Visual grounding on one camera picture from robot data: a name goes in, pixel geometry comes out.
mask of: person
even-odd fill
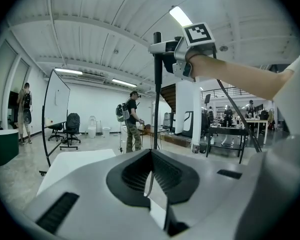
[[[132,152],[132,140],[134,137],[134,150],[140,150],[141,149],[141,138],[139,130],[136,126],[136,122],[138,121],[141,125],[143,125],[145,122],[139,119],[136,113],[137,104],[136,100],[139,98],[139,94],[137,91],[133,91],[130,93],[130,98],[126,102],[126,107],[129,111],[130,117],[126,120],[126,129],[127,129],[127,139],[126,139],[126,152]]]
[[[254,106],[254,101],[252,99],[249,100],[249,105],[246,107],[245,111],[245,118],[251,119],[254,118],[256,115],[256,108]],[[252,131],[252,133],[255,133],[255,123],[254,122],[248,122],[248,125]]]
[[[24,118],[24,106],[25,106],[26,98],[28,95],[30,98],[29,106],[32,105],[32,93],[30,92],[29,88],[30,88],[30,84],[28,82],[26,82],[23,89],[20,90],[20,92],[18,94],[18,99],[16,101],[16,103],[18,104],[17,122],[18,122],[19,134],[20,134],[20,138],[21,138],[21,145],[25,144],[24,127],[26,130],[26,133],[28,134],[28,143],[30,143],[30,144],[32,143],[31,134],[30,134],[30,130],[29,130],[29,124],[25,121],[25,118]]]
[[[214,111],[211,106],[209,107],[208,110],[208,116],[209,116],[209,125],[210,125],[214,122]]]
[[[230,108],[230,106],[228,105],[224,111],[224,120],[223,120],[223,126],[227,126],[227,122],[228,122],[228,127],[231,127],[232,125],[232,116],[233,116],[233,112]]]
[[[191,50],[186,60],[192,66],[191,77],[219,79],[257,97],[274,101],[286,119],[290,134],[300,134],[300,55],[283,72],[231,63]]]

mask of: white ceiling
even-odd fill
[[[169,14],[176,5],[192,22],[207,22],[217,49],[228,46],[218,59],[259,66],[290,64],[300,54],[300,34],[277,0],[20,0],[6,19],[48,75],[64,66],[146,92],[154,88],[153,33],[163,41],[182,33]],[[164,70],[163,83],[175,81]]]

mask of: ceiling light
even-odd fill
[[[64,73],[82,75],[82,72],[79,71],[79,70],[66,69],[66,68],[57,68],[57,67],[54,70],[58,71],[58,72],[64,72]]]
[[[179,22],[182,27],[192,24],[191,20],[179,6],[173,7],[169,13],[176,19],[177,22]]]
[[[131,86],[131,87],[137,87],[135,84],[133,83],[129,83],[129,82],[125,82],[125,81],[121,81],[121,80],[118,80],[118,79],[112,79],[112,82],[116,82],[116,83],[119,83],[119,84],[122,84],[122,85],[126,85],[126,86]]]

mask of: speaker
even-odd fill
[[[211,96],[211,94],[207,94],[207,95],[205,96],[204,104],[208,104],[208,103],[210,102],[210,96]]]

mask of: desk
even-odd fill
[[[231,128],[231,127],[209,127],[209,134],[208,134],[208,145],[206,148],[206,158],[208,157],[209,151],[211,147],[221,148],[221,149],[227,149],[227,150],[238,150],[238,157],[240,157],[239,164],[241,164],[242,157],[244,155],[245,145],[246,145],[246,136],[248,135],[248,132],[246,129],[240,129],[240,128]],[[239,135],[240,136],[240,145],[234,144],[233,147],[220,144],[210,144],[210,136],[211,134],[225,134],[225,135]]]
[[[260,119],[253,119],[253,118],[246,118],[245,119],[247,123],[258,123],[258,131],[256,133],[256,138],[258,139],[259,137],[259,128],[260,128],[260,123],[265,124],[265,133],[264,133],[264,140],[263,144],[266,144],[267,141],[267,134],[268,134],[268,120],[260,120]]]
[[[151,149],[153,148],[153,142],[152,142],[152,139],[153,137],[155,136],[155,127],[151,126],[150,129],[146,129],[146,128],[143,128],[143,125],[140,125],[139,128],[138,128],[139,132],[141,132],[141,146],[143,144],[143,141],[144,141],[144,135],[145,134],[150,134],[150,143],[151,143]],[[157,138],[160,139],[160,147],[159,147],[159,143],[157,142],[157,145],[158,145],[158,148],[162,149],[162,143],[161,143],[161,133],[163,132],[167,132],[168,129],[163,129],[163,128],[158,128],[158,133],[157,133]]]

